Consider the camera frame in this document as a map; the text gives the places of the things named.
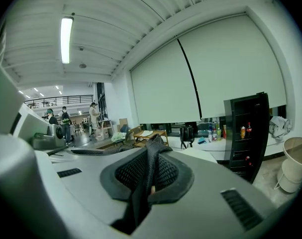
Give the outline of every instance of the man in white shirt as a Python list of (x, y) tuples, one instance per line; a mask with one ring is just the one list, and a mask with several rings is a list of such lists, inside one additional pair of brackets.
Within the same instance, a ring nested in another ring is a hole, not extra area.
[(96, 104), (94, 102), (91, 104), (89, 114), (90, 114), (90, 119), (91, 119), (91, 123), (92, 123), (92, 130), (94, 130), (95, 136), (97, 137), (98, 117), (99, 117), (100, 113), (99, 112), (97, 113)]

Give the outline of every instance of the backpack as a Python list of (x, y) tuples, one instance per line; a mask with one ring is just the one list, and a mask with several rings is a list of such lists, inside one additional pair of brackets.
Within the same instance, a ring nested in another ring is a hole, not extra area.
[(63, 124), (67, 124), (67, 123), (69, 123), (70, 122), (70, 118), (69, 118), (69, 115), (68, 115), (68, 113), (67, 112), (62, 112), (62, 115), (61, 115), (61, 122), (63, 123)]
[(190, 143), (190, 146), (192, 147), (192, 143), (195, 140), (192, 126), (180, 127), (180, 139), (181, 139), (181, 149), (182, 149), (182, 145), (184, 145), (185, 149), (187, 148), (184, 141), (188, 141)]

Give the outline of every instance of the person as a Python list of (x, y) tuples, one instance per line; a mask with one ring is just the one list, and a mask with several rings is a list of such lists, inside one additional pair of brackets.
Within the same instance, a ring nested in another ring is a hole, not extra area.
[(98, 116), (100, 115), (100, 113), (97, 113), (96, 111), (96, 104), (93, 102), (90, 105), (90, 109), (89, 109), (89, 115), (90, 115), (90, 119), (91, 119), (91, 124), (92, 124), (92, 130), (95, 133), (95, 136), (97, 138), (97, 133), (98, 133)]
[(67, 141), (67, 144), (70, 144), (70, 117), (69, 114), (67, 113), (67, 108), (65, 106), (62, 107), (62, 113), (61, 113), (61, 126), (62, 126), (62, 132), (63, 135)]
[(70, 121), (70, 136), (71, 136), (71, 141), (74, 141), (74, 133), (75, 133), (75, 126), (73, 125), (72, 121)]
[(49, 124), (59, 125), (56, 117), (54, 117), (54, 115), (53, 115), (53, 110), (52, 109), (48, 109), (47, 112), (46, 112), (46, 115), (42, 118), (47, 119)]

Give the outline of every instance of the roller blind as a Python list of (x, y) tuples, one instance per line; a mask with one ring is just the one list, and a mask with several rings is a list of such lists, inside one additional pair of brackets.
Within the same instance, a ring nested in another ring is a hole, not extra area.
[(248, 16), (220, 20), (179, 38), (190, 63), (203, 118), (224, 116), (224, 100), (265, 92), (286, 104), (283, 78), (267, 40)]
[(146, 59), (131, 76), (140, 123), (200, 120), (193, 82), (176, 40)]

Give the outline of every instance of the fluorescent light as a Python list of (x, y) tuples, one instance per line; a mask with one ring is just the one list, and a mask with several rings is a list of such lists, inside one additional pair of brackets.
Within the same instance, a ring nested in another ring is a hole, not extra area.
[(61, 20), (60, 29), (60, 48), (61, 48), (61, 60), (63, 64), (69, 64), (69, 46), (70, 46), (70, 34), (72, 27), (72, 18), (63, 18)]

